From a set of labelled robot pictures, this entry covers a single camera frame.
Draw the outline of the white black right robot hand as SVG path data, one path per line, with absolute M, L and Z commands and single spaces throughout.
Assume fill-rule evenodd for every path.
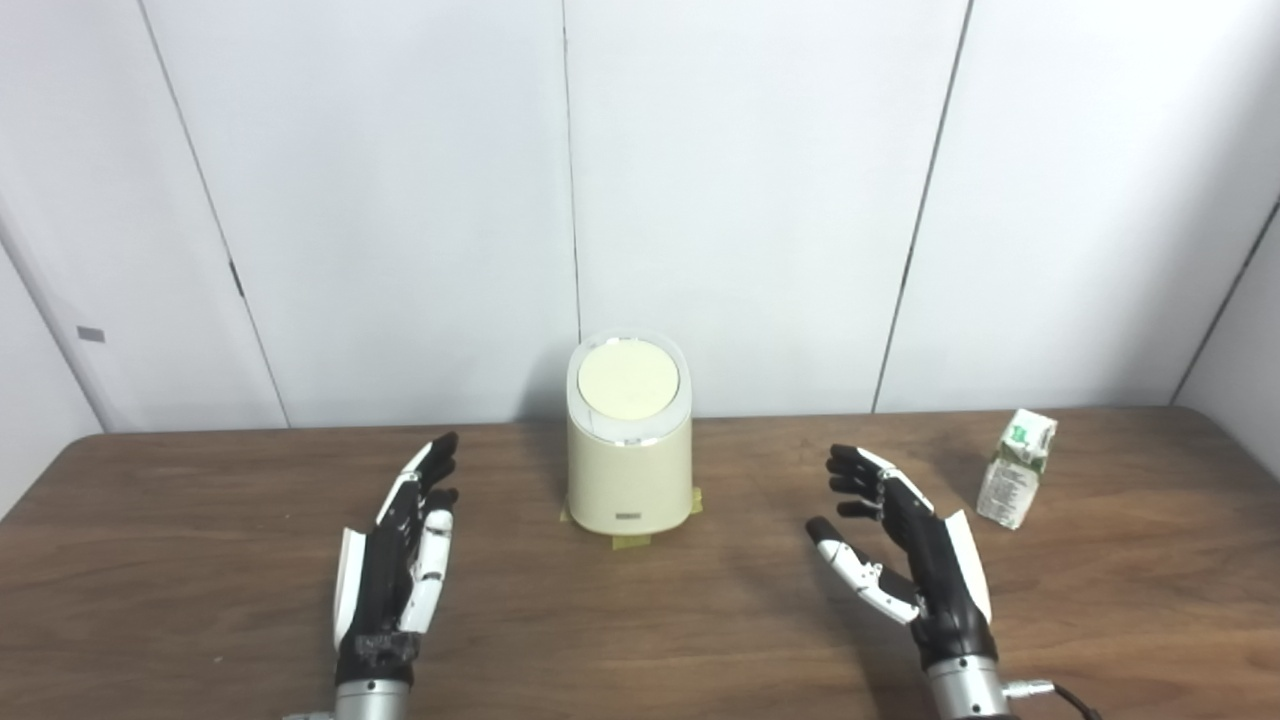
M 910 630 L 924 669 L 968 656 L 997 661 L 986 570 L 965 514 L 942 518 L 901 469 L 867 448 L 832 445 L 826 469 L 829 488 L 847 497 L 836 512 L 876 523 L 905 552 L 910 573 L 887 568 L 814 516 L 805 530 L 827 566 Z

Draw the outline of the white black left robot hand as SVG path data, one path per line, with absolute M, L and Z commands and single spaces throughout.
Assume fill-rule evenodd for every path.
M 448 571 L 460 437 L 428 442 L 401 469 L 371 530 L 344 529 L 334 601 L 335 684 L 413 682 Z

